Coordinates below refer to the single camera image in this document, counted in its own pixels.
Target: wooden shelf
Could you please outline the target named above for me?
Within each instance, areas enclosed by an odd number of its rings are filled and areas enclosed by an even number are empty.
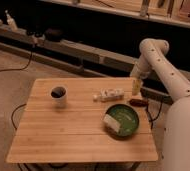
[[[93,10],[108,14],[114,14],[119,16],[125,16],[140,20],[153,21],[168,25],[174,25],[178,27],[190,28],[190,20],[182,19],[179,16],[179,7],[181,4],[181,0],[177,0],[174,3],[172,15],[167,14],[168,9],[168,1],[164,4],[163,8],[157,8],[156,2],[157,0],[152,0],[150,3],[149,16],[141,17],[140,16],[140,3],[141,1],[130,0],[127,3],[127,0],[122,0],[117,3],[115,0],[103,0],[104,2],[110,2],[111,6],[115,6],[114,8],[104,6],[104,4],[95,2],[95,0],[82,0],[81,3],[74,5],[71,0],[41,0],[44,2],[55,3],[60,5],[71,6],[75,8]]]

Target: white container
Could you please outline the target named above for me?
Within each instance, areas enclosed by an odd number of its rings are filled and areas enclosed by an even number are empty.
[[[51,92],[51,96],[55,99],[59,108],[66,107],[66,89],[64,87],[55,87]]]
[[[6,17],[7,17],[7,23],[9,25],[10,29],[12,31],[17,31],[18,27],[16,25],[15,20],[10,16],[10,14],[8,13],[8,10],[6,10],[5,13],[6,13]]]

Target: black cable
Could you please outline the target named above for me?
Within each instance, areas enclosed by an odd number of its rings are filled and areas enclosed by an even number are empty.
[[[101,0],[94,0],[94,1],[99,2],[99,3],[101,3],[101,4],[103,4],[103,5],[107,6],[107,7],[114,8],[113,6],[111,6],[111,5],[109,5],[109,4],[105,3],[105,2],[103,2],[103,1],[101,1]]]
[[[15,130],[17,130],[17,126],[15,125],[15,122],[14,122],[14,115],[15,115],[15,112],[20,109],[21,107],[24,107],[26,104],[22,104],[22,105],[19,105],[18,107],[15,108],[15,110],[13,110],[12,112],[12,115],[11,115],[11,121],[12,121],[12,125],[14,127]]]
[[[18,168],[20,169],[20,171],[23,171],[23,169],[21,168],[20,163],[18,163],[17,165],[18,165]]]
[[[163,107],[163,102],[164,102],[164,99],[165,98],[168,98],[170,96],[163,96],[160,100],[160,107],[159,107],[159,110],[158,110],[158,113],[156,114],[156,116],[153,118],[152,117],[152,114],[149,112],[149,105],[146,107],[146,113],[149,117],[149,122],[151,123],[151,129],[153,128],[153,125],[154,125],[154,121],[156,121],[159,117],[160,117],[160,114],[161,114],[161,111],[162,111],[162,107]]]
[[[11,68],[11,69],[1,69],[0,72],[22,71],[22,70],[25,70],[25,69],[28,68],[28,66],[30,65],[30,63],[31,63],[31,61],[32,61],[32,56],[33,56],[33,50],[31,50],[29,60],[28,60],[27,64],[26,64],[24,67],[22,67],[22,68]]]
[[[25,168],[27,169],[27,171],[32,171],[32,170],[29,168],[29,166],[27,166],[26,163],[24,163],[23,165],[25,166]]]
[[[97,171],[98,165],[99,165],[99,163],[95,164],[94,171]]]
[[[62,165],[60,165],[60,166],[56,166],[56,165],[53,165],[53,164],[51,164],[51,163],[48,163],[48,165],[49,165],[49,167],[51,167],[52,169],[62,169],[62,168],[64,168],[64,167],[66,167],[68,164],[67,164],[67,163],[64,163],[64,164],[62,164]]]

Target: small bottle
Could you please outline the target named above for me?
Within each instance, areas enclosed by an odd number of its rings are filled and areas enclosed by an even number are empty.
[[[108,89],[100,91],[99,94],[95,94],[93,96],[93,100],[101,102],[114,101],[123,99],[123,96],[123,89]]]
[[[15,20],[10,16],[10,14],[8,13],[8,10],[6,10],[5,13],[6,13],[6,17],[7,17],[7,23],[9,25],[10,29],[12,31],[18,30]]]

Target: white tube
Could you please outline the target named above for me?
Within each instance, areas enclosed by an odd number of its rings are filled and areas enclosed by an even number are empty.
[[[162,171],[190,171],[190,97],[167,113],[162,155]]]
[[[190,95],[190,81],[164,57],[168,49],[168,42],[164,40],[143,40],[140,43],[141,59],[139,59],[137,65],[135,65],[137,69],[133,69],[131,76],[140,77],[138,76],[138,72],[135,72],[136,70],[139,71],[139,75],[142,75],[144,72],[149,73],[152,67],[172,99],[176,101]]]

